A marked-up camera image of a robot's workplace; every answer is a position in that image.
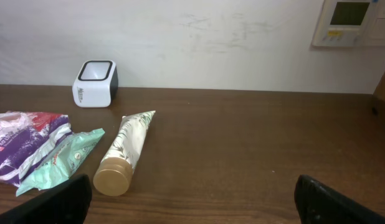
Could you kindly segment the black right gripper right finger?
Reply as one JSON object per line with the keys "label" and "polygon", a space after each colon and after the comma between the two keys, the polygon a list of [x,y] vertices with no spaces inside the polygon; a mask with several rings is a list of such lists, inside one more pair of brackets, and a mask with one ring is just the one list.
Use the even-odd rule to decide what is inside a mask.
{"label": "black right gripper right finger", "polygon": [[300,175],[294,201],[302,223],[385,224],[385,217],[317,181]]}

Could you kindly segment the white floral cream tube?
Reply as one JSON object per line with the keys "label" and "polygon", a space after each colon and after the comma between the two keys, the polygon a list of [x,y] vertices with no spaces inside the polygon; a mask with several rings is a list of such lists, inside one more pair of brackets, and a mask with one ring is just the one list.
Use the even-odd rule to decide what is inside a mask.
{"label": "white floral cream tube", "polygon": [[154,114],[147,111],[122,117],[118,134],[93,177],[101,194],[120,196],[129,189]]}

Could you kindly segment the red purple tissue pack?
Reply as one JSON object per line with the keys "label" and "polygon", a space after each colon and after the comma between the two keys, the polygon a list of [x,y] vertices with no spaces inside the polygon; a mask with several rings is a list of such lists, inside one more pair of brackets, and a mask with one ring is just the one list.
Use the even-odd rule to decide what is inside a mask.
{"label": "red purple tissue pack", "polygon": [[0,182],[20,186],[70,134],[71,124],[65,114],[0,113]]}

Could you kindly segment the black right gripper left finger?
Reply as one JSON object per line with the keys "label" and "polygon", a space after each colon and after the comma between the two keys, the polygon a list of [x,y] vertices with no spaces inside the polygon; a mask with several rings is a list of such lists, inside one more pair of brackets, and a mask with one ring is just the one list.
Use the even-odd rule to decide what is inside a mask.
{"label": "black right gripper left finger", "polygon": [[88,175],[78,175],[0,214],[0,223],[82,224],[92,200]]}

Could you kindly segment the mint green wipes pack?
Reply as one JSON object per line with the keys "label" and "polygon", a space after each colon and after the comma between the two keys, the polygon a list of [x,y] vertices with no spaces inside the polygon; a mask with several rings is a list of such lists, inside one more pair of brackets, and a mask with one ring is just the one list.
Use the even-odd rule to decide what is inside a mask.
{"label": "mint green wipes pack", "polygon": [[48,158],[22,181],[16,196],[31,189],[51,189],[69,180],[104,134],[105,131],[100,128],[67,136]]}

